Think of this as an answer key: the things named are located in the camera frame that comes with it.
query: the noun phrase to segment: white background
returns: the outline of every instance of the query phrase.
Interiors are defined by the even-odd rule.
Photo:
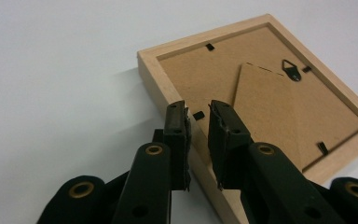
[[[35,223],[73,177],[130,169],[163,125],[137,50],[266,13],[358,94],[358,1],[0,1],[0,223]],[[221,221],[193,181],[172,223]]]

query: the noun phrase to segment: black clip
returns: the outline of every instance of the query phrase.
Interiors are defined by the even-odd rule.
[[[284,63],[289,63],[292,67],[285,67]],[[301,75],[297,70],[297,66],[285,59],[282,60],[282,70],[290,77],[293,81],[300,81]]]

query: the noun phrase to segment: brown backing board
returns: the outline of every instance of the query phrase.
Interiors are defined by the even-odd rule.
[[[215,49],[207,50],[207,43],[212,43]],[[358,155],[358,97],[270,15],[145,49],[138,52],[138,58],[140,75],[162,114],[165,114],[167,104],[182,99],[186,100],[192,113],[202,110],[206,115],[209,114],[207,104],[212,99],[231,104],[234,104],[234,98],[239,101],[238,92],[254,91],[240,85],[242,64],[251,63],[282,74],[282,58],[295,63],[298,68],[308,65],[311,72],[302,74],[304,79],[299,83],[289,82],[290,90],[284,92],[292,103],[285,102],[280,107],[280,110],[294,114],[294,122],[285,117],[277,118],[283,118],[281,124],[294,126],[298,139],[311,130],[313,139],[307,146],[324,141],[334,150],[326,157],[321,157],[321,152],[315,148],[301,153],[303,143],[296,141],[301,158],[297,167],[306,168],[304,175],[307,178],[322,183]],[[244,69],[243,75],[255,76],[253,72],[245,73],[251,69]],[[322,128],[314,131],[309,129],[310,125]],[[220,217],[226,223],[243,223],[246,219],[238,192],[220,192],[216,188],[206,145],[207,127],[208,119],[192,119],[193,147],[189,158],[192,170]]]

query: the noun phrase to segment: wooden picture frame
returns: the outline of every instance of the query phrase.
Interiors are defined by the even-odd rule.
[[[194,49],[204,48],[210,43],[219,43],[219,41],[251,33],[262,28],[267,28],[282,41],[303,64],[311,69],[317,79],[358,117],[358,96],[271,15],[240,21],[139,51],[139,73],[161,113],[165,115],[165,109],[168,104],[183,100],[175,83],[172,83],[172,80],[167,75],[167,69],[161,65],[163,60],[182,55]],[[241,203],[239,203],[239,192],[235,190],[220,191],[217,189],[206,143],[207,135],[194,119],[191,119],[191,122],[193,133],[192,148],[189,156],[191,169],[225,223],[246,222]],[[303,170],[303,174],[307,179],[322,184],[357,156],[358,130],[350,137],[346,137],[345,141],[338,144],[327,156],[307,166],[307,169]]]

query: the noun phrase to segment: light wood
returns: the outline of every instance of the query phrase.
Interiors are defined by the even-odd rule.
[[[207,43],[212,43],[215,50],[208,51],[204,47]],[[290,81],[282,76],[282,59],[297,64],[298,68],[309,66],[311,72],[302,73],[303,80],[298,83]],[[259,96],[267,97],[268,104],[275,104],[273,107],[278,106],[276,110],[281,112],[270,113],[265,109],[266,113],[260,118],[277,120],[279,122],[274,124],[280,127],[291,127],[283,139],[292,135],[292,142],[277,142],[276,145],[291,148],[285,153],[306,178],[323,183],[358,156],[358,97],[270,15],[139,51],[138,64],[144,84],[163,115],[166,105],[182,99],[190,113],[202,110],[207,115],[206,119],[191,119],[193,147],[189,160],[225,223],[246,223],[246,217],[239,193],[222,192],[216,187],[207,148],[208,104],[212,99],[225,101],[235,106],[242,120],[249,114],[255,118],[257,110],[249,109],[252,102],[248,104],[244,94],[257,91],[257,88],[246,85],[247,79],[254,83],[258,80],[263,85],[274,83],[274,88],[259,93]],[[281,94],[269,99],[269,91],[275,89]],[[258,98],[252,95],[249,100],[255,103]],[[291,114],[293,119],[283,116],[284,113]],[[255,130],[262,122],[261,119],[254,120],[250,124],[250,118],[245,125],[249,123]],[[277,132],[265,133],[271,137]],[[257,141],[268,137],[263,134],[253,136]],[[279,139],[277,136],[270,139],[278,141],[273,140]],[[331,150],[328,156],[323,157],[316,148],[318,140],[324,141]]]

